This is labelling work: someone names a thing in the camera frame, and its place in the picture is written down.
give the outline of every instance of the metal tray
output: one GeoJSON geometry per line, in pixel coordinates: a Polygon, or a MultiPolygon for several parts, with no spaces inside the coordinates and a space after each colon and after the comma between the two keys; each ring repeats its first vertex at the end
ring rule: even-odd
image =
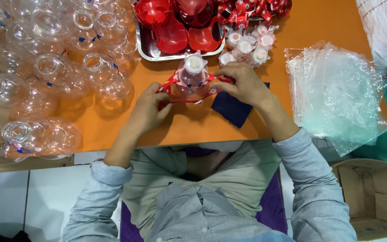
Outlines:
{"type": "MultiPolygon", "coordinates": [[[[152,40],[151,30],[144,27],[142,24],[138,23],[137,16],[135,18],[135,32],[137,35],[137,49],[140,53],[141,57],[153,62],[166,61],[166,60],[176,60],[176,59],[184,59],[185,52],[187,53],[195,53],[196,51],[191,49],[188,45],[187,48],[180,51],[178,54],[167,54],[165,52],[161,52],[158,47],[156,47],[155,43],[152,40]]],[[[219,38],[223,36],[223,25],[219,24],[219,38]]],[[[202,54],[202,56],[214,56],[222,52],[225,47],[225,39],[223,39],[221,45],[213,52],[207,52],[202,54]]]]}

